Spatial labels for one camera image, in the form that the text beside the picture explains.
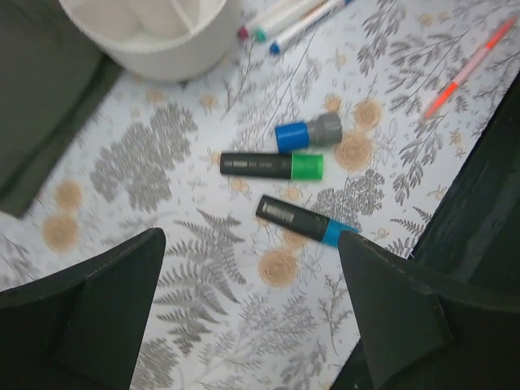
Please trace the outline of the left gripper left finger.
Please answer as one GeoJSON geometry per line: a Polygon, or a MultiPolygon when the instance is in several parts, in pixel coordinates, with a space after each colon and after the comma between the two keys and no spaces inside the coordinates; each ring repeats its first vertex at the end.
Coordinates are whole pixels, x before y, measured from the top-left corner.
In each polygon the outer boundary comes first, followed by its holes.
{"type": "Polygon", "coordinates": [[[162,268],[151,228],[1,293],[3,389],[128,389],[162,268]]]}

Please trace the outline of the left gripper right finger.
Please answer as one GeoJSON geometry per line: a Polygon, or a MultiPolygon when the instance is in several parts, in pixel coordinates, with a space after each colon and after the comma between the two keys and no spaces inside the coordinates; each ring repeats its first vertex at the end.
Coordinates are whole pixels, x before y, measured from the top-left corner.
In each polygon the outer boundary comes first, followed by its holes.
{"type": "Polygon", "coordinates": [[[457,282],[353,232],[340,261],[375,389],[517,389],[519,299],[457,282]]]}

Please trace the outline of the blue cap black highlighter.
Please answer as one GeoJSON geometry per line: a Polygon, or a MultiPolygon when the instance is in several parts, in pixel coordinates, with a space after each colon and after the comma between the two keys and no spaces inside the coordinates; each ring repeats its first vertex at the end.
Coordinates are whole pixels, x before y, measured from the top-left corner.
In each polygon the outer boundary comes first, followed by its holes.
{"type": "Polygon", "coordinates": [[[342,232],[358,230],[300,206],[262,195],[256,216],[313,241],[336,248],[342,232]]]}

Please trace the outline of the green cap black highlighter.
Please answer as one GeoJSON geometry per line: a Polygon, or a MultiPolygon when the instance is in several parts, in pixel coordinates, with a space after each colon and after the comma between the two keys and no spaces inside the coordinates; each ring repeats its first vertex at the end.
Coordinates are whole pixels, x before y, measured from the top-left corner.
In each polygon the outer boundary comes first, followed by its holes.
{"type": "Polygon", "coordinates": [[[321,180],[324,158],[318,154],[222,153],[223,176],[280,180],[321,180]]]}

